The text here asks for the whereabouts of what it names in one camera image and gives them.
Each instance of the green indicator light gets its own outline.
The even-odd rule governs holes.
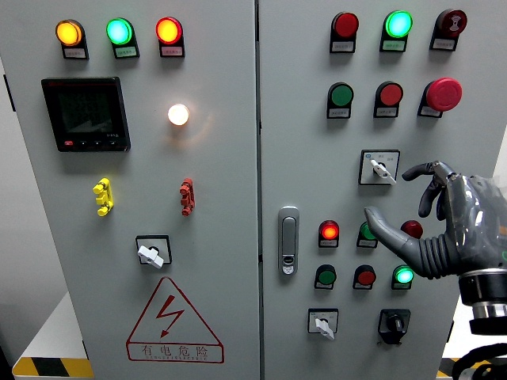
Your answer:
[[[409,283],[414,278],[414,272],[407,266],[401,266],[395,272],[396,281],[399,283]]]
[[[387,17],[386,32],[393,38],[402,38],[412,29],[412,16],[405,10],[397,10]]]
[[[346,85],[338,85],[331,93],[331,100],[335,105],[343,107],[352,100],[352,90]]]
[[[336,275],[331,271],[324,271],[318,275],[318,281],[324,285],[330,285],[336,279]]]
[[[124,45],[132,38],[132,27],[123,18],[115,18],[108,23],[106,28],[108,37],[116,45]]]
[[[360,232],[361,232],[361,235],[363,235],[363,237],[366,240],[375,240],[376,239],[376,237],[370,231],[370,227],[368,227],[367,222],[364,222],[363,224],[361,224]]]

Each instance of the white indicator light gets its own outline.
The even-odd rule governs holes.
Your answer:
[[[183,104],[175,104],[167,112],[169,121],[174,125],[183,125],[189,120],[190,112]]]

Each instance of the emergency stop button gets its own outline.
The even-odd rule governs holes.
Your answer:
[[[435,21],[430,50],[455,51],[459,35],[467,27],[467,15],[460,9],[447,9]]]
[[[418,116],[442,117],[461,101],[463,88],[454,78],[440,78],[429,83],[419,105]]]

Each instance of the robotic hand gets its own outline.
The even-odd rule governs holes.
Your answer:
[[[458,275],[463,304],[473,306],[473,334],[507,335],[507,201],[492,180],[465,177],[440,161],[414,166],[402,177],[423,174],[433,178],[419,215],[427,217],[440,194],[436,216],[445,219],[445,233],[415,239],[390,226],[376,207],[366,207],[370,231],[418,275]]]

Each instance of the switch mounting plate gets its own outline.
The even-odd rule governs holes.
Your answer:
[[[359,184],[390,185],[373,170],[370,160],[377,161],[396,180],[399,164],[399,150],[362,150],[359,166]]]

